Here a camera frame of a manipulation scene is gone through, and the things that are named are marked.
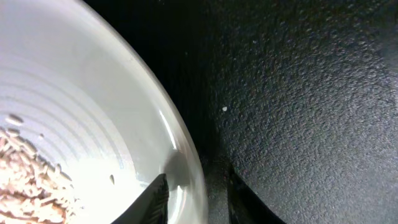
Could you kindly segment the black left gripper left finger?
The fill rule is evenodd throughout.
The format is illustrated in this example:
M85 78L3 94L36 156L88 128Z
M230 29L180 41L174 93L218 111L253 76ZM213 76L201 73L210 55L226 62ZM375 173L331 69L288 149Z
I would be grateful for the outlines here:
M167 224L169 185L159 174L112 224Z

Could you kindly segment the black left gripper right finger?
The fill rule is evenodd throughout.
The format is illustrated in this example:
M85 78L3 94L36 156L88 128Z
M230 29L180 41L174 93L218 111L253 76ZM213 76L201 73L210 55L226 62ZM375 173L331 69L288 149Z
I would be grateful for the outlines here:
M285 224L235 173L228 173L229 224Z

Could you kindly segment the pistachio shells and rice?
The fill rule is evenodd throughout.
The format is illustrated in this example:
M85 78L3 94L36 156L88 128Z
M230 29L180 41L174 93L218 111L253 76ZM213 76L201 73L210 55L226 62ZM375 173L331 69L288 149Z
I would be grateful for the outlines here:
M83 210L71 178L21 137L22 118L10 114L1 128L1 223L69 224Z

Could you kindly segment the grey plate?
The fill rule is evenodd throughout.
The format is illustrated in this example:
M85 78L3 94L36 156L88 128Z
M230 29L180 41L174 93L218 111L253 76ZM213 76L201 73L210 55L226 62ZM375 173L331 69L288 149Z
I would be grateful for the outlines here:
M9 115L72 179L78 223L111 223L161 173L169 223L207 223L200 160L172 100L82 1L1 1L1 126Z

